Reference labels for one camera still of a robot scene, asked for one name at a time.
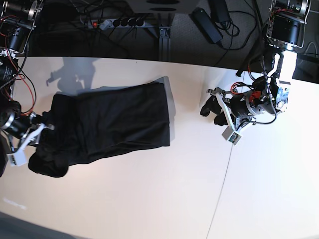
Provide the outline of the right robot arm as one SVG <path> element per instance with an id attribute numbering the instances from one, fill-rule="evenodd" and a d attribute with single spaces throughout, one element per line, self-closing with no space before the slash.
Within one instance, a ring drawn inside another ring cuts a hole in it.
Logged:
<path id="1" fill-rule="evenodd" d="M 29 55 L 29 40 L 40 18 L 42 0 L 2 0 L 0 2 L 0 129 L 24 142 L 35 131 L 33 111 L 37 100 L 32 80 L 23 72 Z M 16 81 L 22 81 L 31 94 L 31 106 L 24 110 L 13 98 Z"/>

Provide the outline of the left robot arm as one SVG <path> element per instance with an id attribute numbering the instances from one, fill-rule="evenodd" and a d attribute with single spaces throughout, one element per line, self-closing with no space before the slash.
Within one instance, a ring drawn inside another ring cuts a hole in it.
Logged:
<path id="1" fill-rule="evenodd" d="M 277 117 L 285 111 L 311 4 L 309 0 L 274 0 L 267 20 L 263 21 L 256 1 L 252 2 L 254 28 L 259 35 L 236 75 L 241 76 L 244 71 L 252 74 L 251 64 L 259 62 L 261 76 L 251 77 L 250 83 L 235 82 L 228 91 L 209 89 L 210 98 L 201 108 L 201 116 L 214 113 L 216 125 L 239 131 L 256 125 L 258 115 Z"/>

